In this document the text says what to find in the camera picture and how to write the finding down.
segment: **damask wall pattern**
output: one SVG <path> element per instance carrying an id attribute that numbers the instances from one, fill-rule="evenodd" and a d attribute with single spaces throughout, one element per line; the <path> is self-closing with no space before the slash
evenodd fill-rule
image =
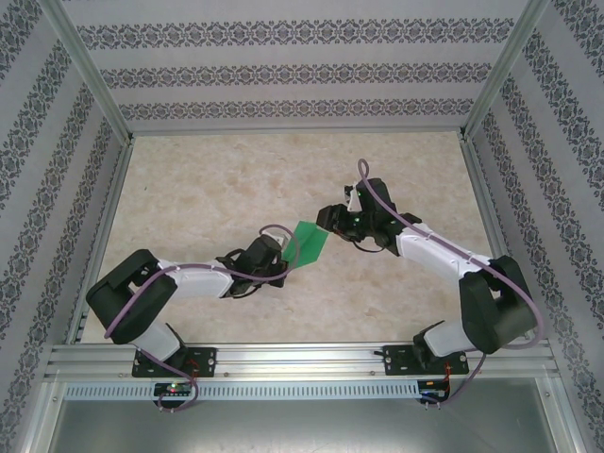
<path id="1" fill-rule="evenodd" d="M 0 5 L 0 452 L 63 343 L 121 145 L 35 2 Z"/>
<path id="2" fill-rule="evenodd" d="M 548 315 L 588 451 L 604 451 L 604 90 L 597 11 L 589 0 L 549 4 L 473 137 L 506 245 Z"/>
<path id="3" fill-rule="evenodd" d="M 461 126 L 525 4 L 64 2 L 129 126 L 154 133 Z"/>

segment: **green cloth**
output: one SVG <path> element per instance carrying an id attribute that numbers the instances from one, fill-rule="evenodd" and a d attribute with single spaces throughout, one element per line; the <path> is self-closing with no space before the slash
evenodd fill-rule
<path id="1" fill-rule="evenodd" d="M 306 266 L 317 261 L 327 240 L 328 233 L 312 222 L 298 222 L 294 235 L 300 242 L 300 257 L 295 267 Z M 294 261 L 294 240 L 290 240 L 285 252 L 283 252 L 282 258 L 287 262 Z"/>

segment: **marble tabletop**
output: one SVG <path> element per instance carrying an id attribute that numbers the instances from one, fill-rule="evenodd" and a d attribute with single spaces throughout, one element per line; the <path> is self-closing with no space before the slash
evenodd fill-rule
<path id="1" fill-rule="evenodd" d="M 400 212 L 490 255 L 454 132 L 142 137 L 101 276 L 138 248 L 207 261 L 246 248 L 266 224 L 314 222 L 320 208 L 343 202 L 343 186 L 358 180 L 358 158 L 387 183 Z M 282 289 L 173 300 L 159 318 L 188 343 L 297 343 L 407 341 L 459 316 L 456 284 L 329 235 L 319 260 L 292 272 Z M 103 342 L 102 335 L 91 313 L 82 342 Z"/>

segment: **purple cable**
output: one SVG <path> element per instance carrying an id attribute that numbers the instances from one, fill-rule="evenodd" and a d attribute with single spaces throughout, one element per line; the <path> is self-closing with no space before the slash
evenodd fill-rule
<path id="1" fill-rule="evenodd" d="M 476 260 L 476 259 L 472 258 L 471 255 L 468 255 L 467 253 L 465 253 L 463 250 L 461 250 L 457 246 L 455 246 L 453 244 L 450 244 L 447 241 L 443 241 L 439 237 L 432 236 L 429 233 L 426 233 L 423 229 L 418 228 L 417 226 L 415 226 L 411 222 L 408 222 L 403 217 L 401 217 L 400 215 L 398 215 L 398 212 L 396 212 L 390 206 L 388 206 L 384 202 L 384 200 L 382 200 L 379 197 L 379 195 L 376 193 L 376 191 L 374 190 L 374 188 L 371 187 L 371 184 L 369 184 L 369 181 L 367 179 L 367 177 L 369 176 L 369 164 L 367 163 L 367 160 L 365 160 L 365 159 L 359 159 L 358 168 L 359 168 L 359 174 L 361 175 L 362 182 L 364 182 L 365 187 L 367 188 L 367 190 L 369 191 L 369 193 L 376 199 L 376 201 L 385 210 L 387 210 L 388 212 L 390 212 L 392 214 L 392 216 L 396 220 L 398 220 L 400 223 L 402 223 L 405 227 L 410 228 L 412 231 L 415 231 L 420 236 L 423 236 L 423 237 L 425 237 L 425 238 L 427 238 L 427 239 L 429 239 L 431 241 L 434 241 L 435 243 L 438 243 L 439 245 L 441 245 L 442 247 L 446 248 L 447 250 L 449 250 L 449 251 L 455 253 L 456 255 L 462 257 L 464 260 L 472 262 L 473 264 L 475 264 L 479 268 L 481 268 L 481 269 L 485 270 L 486 272 L 488 272 L 489 274 L 491 274 L 493 277 L 501 280 L 506 285 L 508 285 L 510 288 L 512 288 L 518 295 L 520 295 L 520 297 L 522 297 L 522 299 L 527 303 L 528 307 L 532 311 L 533 316 L 535 317 L 535 321 L 537 323 L 537 333 L 535 334 L 534 338 L 532 340 L 530 340 L 529 342 L 527 342 L 527 343 L 524 343 L 524 344 L 506 344 L 505 346 L 503 346 L 504 348 L 506 348 L 506 349 L 528 349 L 530 347 L 535 346 L 537 343 L 539 343 L 544 338 L 544 333 L 545 333 L 544 318 L 543 318 L 541 312 L 539 311 L 539 309 L 537 308 L 537 306 L 535 305 L 535 303 L 532 301 L 532 299 L 529 297 L 529 295 L 522 290 L 522 288 L 520 288 L 518 285 L 516 285 L 509 278 L 505 277 L 503 274 L 501 274 L 501 273 L 497 272 L 495 269 L 489 267 L 487 264 L 484 264 L 483 262 L 480 262 L 479 260 Z M 456 394 L 460 393 L 460 390 L 461 390 L 462 387 L 460 387 L 460 389 L 456 392 Z"/>
<path id="2" fill-rule="evenodd" d="M 271 224 L 271 225 L 263 226 L 260 229 L 260 234 L 262 234 L 262 232 L 264 232 L 268 228 L 279 228 L 279 229 L 285 231 L 287 234 L 289 234 L 290 237 L 294 240 L 295 258 L 294 258 L 292 265 L 288 266 L 286 271 L 282 272 L 281 274 L 279 274 L 277 276 L 273 276 L 273 277 L 254 277 L 254 276 L 250 276 L 248 274 L 244 274 L 241 272 L 232 271 L 230 269 L 227 269 L 226 267 L 215 267 L 215 266 L 211 266 L 209 264 L 205 264 L 203 262 L 190 262 L 190 263 L 185 263 L 185 264 L 179 264 L 178 266 L 166 267 L 165 269 L 161 269 L 160 271 L 157 271 L 153 276 L 151 276 L 147 281 L 145 281 L 145 283 L 141 286 L 141 288 L 139 288 L 139 290 L 136 293 L 134 293 L 132 295 L 132 297 L 130 297 L 130 299 L 124 305 L 122 310 L 118 313 L 118 315 L 115 317 L 115 319 L 113 319 L 113 321 L 107 328 L 107 331 L 105 332 L 104 337 L 107 339 L 111 336 L 111 333 L 113 333 L 113 330 L 115 330 L 115 328 L 122 322 L 122 320 L 124 319 L 124 317 L 126 316 L 128 311 L 132 308 L 132 306 L 136 303 L 136 301 L 139 300 L 139 297 L 141 297 L 141 294 L 143 294 L 146 291 L 146 289 L 149 288 L 149 286 L 151 286 L 153 284 L 153 282 L 155 280 L 157 280 L 161 276 L 168 274 L 170 272 L 173 272 L 177 269 L 208 269 L 210 271 L 222 272 L 223 274 L 230 274 L 232 276 L 243 277 L 243 278 L 247 278 L 249 280 L 262 281 L 262 282 L 279 280 L 280 278 L 284 278 L 298 264 L 298 259 L 300 258 L 300 242 L 298 241 L 298 238 L 296 238 L 294 236 L 294 233 L 290 229 L 288 229 L 287 227 L 282 226 L 282 225 Z"/>
<path id="3" fill-rule="evenodd" d="M 187 401 L 185 403 L 182 403 L 177 408 L 168 409 L 168 408 L 164 408 L 163 406 L 161 406 L 161 401 L 167 395 L 167 394 L 161 394 L 158 399 L 159 410 L 160 411 L 169 411 L 169 412 L 179 412 L 179 411 L 184 411 L 185 409 L 188 409 L 199 397 L 199 386 L 197 385 L 197 381 L 193 377 L 187 375 L 186 373 L 183 373 L 182 371 L 176 369 L 175 367 L 170 366 L 167 363 L 164 363 L 163 361 L 161 361 L 154 355 L 149 354 L 147 351 L 144 351 L 142 349 L 139 349 L 139 350 L 141 351 L 141 353 L 143 355 L 145 355 L 152 362 L 154 362 L 157 365 L 161 366 L 162 368 L 174 373 L 175 375 L 179 375 L 179 376 L 187 379 L 191 383 L 191 386 L 195 389 L 195 395 L 193 396 L 193 398 L 191 398 L 189 401 Z"/>
<path id="4" fill-rule="evenodd" d="M 482 357 L 480 358 L 480 361 L 478 362 L 478 365 L 476 365 L 476 368 L 474 369 L 474 371 L 472 371 L 472 374 L 470 374 L 470 376 L 468 376 L 468 378 L 464 382 L 461 383 L 460 387 L 455 391 L 455 393 L 453 395 L 451 395 L 445 401 L 437 401 L 436 399 L 431 398 L 430 396 L 425 396 L 424 394 L 422 394 L 422 398 L 431 402 L 435 406 L 442 407 L 442 406 L 451 404 L 453 401 L 455 401 L 457 398 L 459 398 L 463 392 L 465 392 L 467 390 L 468 384 L 470 382 L 472 382 L 472 379 L 474 379 L 476 377 L 476 375 L 480 371 L 480 368 L 482 368 L 482 365 L 484 364 L 484 361 L 486 360 L 486 358 L 487 358 L 487 355 L 482 354 Z"/>
<path id="5" fill-rule="evenodd" d="M 111 333 L 113 333 L 113 330 L 124 319 L 124 317 L 126 316 L 128 311 L 136 303 L 136 301 L 139 299 L 139 297 L 141 297 L 141 294 L 144 293 L 146 291 L 146 289 L 149 288 L 149 286 L 151 286 L 155 280 L 157 280 L 161 276 L 168 274 L 169 272 L 175 271 L 177 269 L 209 269 L 211 271 L 222 272 L 224 274 L 230 274 L 232 276 L 243 277 L 243 278 L 247 278 L 247 279 L 250 279 L 253 281 L 262 281 L 262 282 L 279 280 L 280 278 L 287 276 L 298 264 L 298 259 L 300 258 L 300 242 L 298 241 L 298 238 L 295 237 L 294 233 L 290 229 L 288 229 L 287 227 L 282 226 L 282 225 L 271 224 L 271 225 L 263 226 L 260 229 L 260 234 L 262 234 L 262 232 L 264 232 L 268 228 L 281 229 L 281 230 L 285 231 L 287 234 L 289 234 L 290 237 L 294 240 L 295 258 L 294 258 L 294 261 L 292 261 L 292 264 L 288 266 L 286 271 L 282 272 L 281 274 L 279 274 L 277 276 L 273 276 L 273 277 L 255 277 L 255 276 L 250 276 L 248 274 L 244 274 L 241 272 L 231 271 L 230 269 L 227 269 L 225 267 L 214 267 L 214 266 L 210 266 L 209 264 L 205 264 L 205 263 L 192 262 L 192 263 L 180 264 L 178 266 L 166 267 L 165 269 L 161 269 L 160 271 L 156 272 L 153 276 L 151 276 L 147 281 L 145 281 L 145 283 L 141 286 L 141 288 L 139 288 L 139 290 L 136 293 L 134 293 L 132 295 L 132 297 L 130 297 L 130 299 L 124 305 L 122 310 L 118 313 L 118 315 L 115 317 L 113 322 L 109 325 L 109 328 L 105 332 L 105 338 L 109 338 L 111 336 Z M 179 406 L 177 408 L 172 408 L 172 409 L 164 408 L 163 406 L 161 406 L 161 401 L 167 395 L 167 394 L 161 394 L 158 399 L 159 410 L 160 411 L 169 411 L 169 412 L 178 412 L 178 411 L 184 411 L 185 409 L 188 409 L 199 397 L 199 386 L 197 385 L 197 381 L 193 377 L 187 375 L 186 373 L 183 373 L 182 371 L 176 369 L 175 367 L 170 366 L 167 363 L 164 363 L 163 361 L 161 361 L 157 357 L 153 356 L 152 354 L 148 353 L 147 351 L 144 351 L 142 349 L 139 349 L 139 350 L 141 351 L 142 354 L 144 354 L 152 362 L 154 362 L 157 365 L 161 366 L 162 368 L 170 371 L 171 373 L 174 373 L 178 376 L 181 376 L 181 377 L 187 379 L 191 383 L 192 387 L 195 389 L 193 398 L 191 398 L 189 401 L 183 403 L 181 406 Z"/>

